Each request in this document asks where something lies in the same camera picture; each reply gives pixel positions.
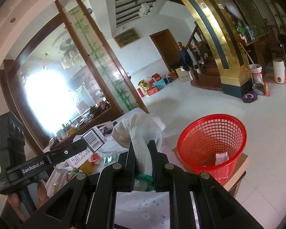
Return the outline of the person left hand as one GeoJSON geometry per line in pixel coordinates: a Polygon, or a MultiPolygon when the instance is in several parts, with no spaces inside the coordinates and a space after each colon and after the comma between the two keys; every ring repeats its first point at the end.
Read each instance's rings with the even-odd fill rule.
{"type": "Polygon", "coordinates": [[[42,179],[7,196],[7,202],[22,222],[28,220],[48,200],[45,181],[42,179]]]}

